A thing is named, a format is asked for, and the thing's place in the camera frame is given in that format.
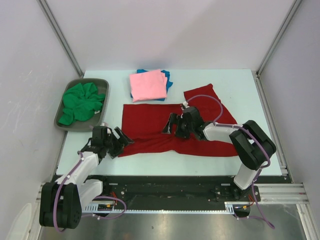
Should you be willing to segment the red t shirt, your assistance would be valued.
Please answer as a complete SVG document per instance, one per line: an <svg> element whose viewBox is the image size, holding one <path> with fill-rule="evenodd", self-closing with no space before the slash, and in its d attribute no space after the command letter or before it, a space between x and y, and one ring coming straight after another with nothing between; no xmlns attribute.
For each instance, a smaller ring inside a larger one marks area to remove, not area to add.
<svg viewBox="0 0 320 240"><path fill-rule="evenodd" d="M213 85L208 84L184 92L190 106L195 106L204 121L219 118L223 124L236 124L236 120L220 99ZM201 157L237 156L231 143L221 141L199 141L193 135L183 139L173 134L162 133L170 114L181 114L179 104L125 104L122 112L121 130L134 141L124 148L121 157L135 154L163 153L175 151L179 154Z"/></svg>

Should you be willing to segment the grey plastic tray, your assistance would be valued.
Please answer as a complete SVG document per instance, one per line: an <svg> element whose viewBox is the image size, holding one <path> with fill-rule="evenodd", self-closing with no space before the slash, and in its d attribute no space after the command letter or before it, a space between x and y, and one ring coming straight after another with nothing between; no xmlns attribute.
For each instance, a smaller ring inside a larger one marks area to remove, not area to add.
<svg viewBox="0 0 320 240"><path fill-rule="evenodd" d="M84 121L84 122L76 121L76 122L72 123L71 125L60 124L60 123L58 123L58 121L59 121L59 118L63 114L63 107L64 107L63 95L68 89L74 87L78 83L81 83L81 84L94 83L98 88L98 93L105 94L105 100L103 102L102 110L96 112L95 115L91 119L89 119L88 121ZM106 80L100 79L100 78L74 79L68 83L68 85L65 88L64 93L62 95L62 98L59 103L58 110L56 112L55 119L54 119L54 125L56 128L63 130L63 131L68 131L68 132L89 132L89 131L91 131L91 127L100 125L103 122L104 115L105 115L106 108L107 108L107 103L108 103L108 96L109 96L109 83Z"/></svg>

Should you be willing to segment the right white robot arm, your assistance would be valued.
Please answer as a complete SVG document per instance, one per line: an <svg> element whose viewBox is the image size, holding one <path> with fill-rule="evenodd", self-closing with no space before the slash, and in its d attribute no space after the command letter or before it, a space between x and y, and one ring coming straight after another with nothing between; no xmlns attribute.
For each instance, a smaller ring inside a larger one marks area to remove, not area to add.
<svg viewBox="0 0 320 240"><path fill-rule="evenodd" d="M219 141L234 146L241 166L233 178L230 194L237 201L248 196L249 188L262 169L270 166L271 157L277 151L274 142L255 121L248 120L242 125L204 121L194 106L185 108L180 115L169 115L162 133L172 132L183 139L194 135L199 141Z"/></svg>

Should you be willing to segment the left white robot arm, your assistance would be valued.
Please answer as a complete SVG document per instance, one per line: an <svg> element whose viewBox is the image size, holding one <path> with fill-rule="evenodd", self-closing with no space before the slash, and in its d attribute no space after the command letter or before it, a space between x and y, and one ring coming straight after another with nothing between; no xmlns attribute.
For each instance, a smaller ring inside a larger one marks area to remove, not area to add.
<svg viewBox="0 0 320 240"><path fill-rule="evenodd" d="M105 200L111 188L98 179L88 179L89 174L106 157L121 155L134 141L119 127L95 126L92 136L77 152L78 161L54 182L47 182L41 189L39 224L53 227L58 232L75 229L85 207L95 198Z"/></svg>

